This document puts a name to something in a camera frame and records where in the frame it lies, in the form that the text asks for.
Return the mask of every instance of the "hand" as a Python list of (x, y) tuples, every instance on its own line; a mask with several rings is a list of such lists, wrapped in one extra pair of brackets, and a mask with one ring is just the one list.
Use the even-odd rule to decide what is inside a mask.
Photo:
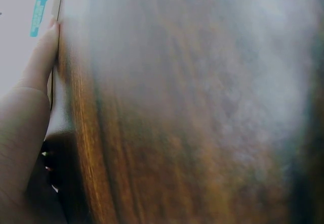
[(0, 100), (0, 223), (66, 223), (37, 160), (50, 119), (47, 82), (58, 37), (52, 19), (20, 81)]

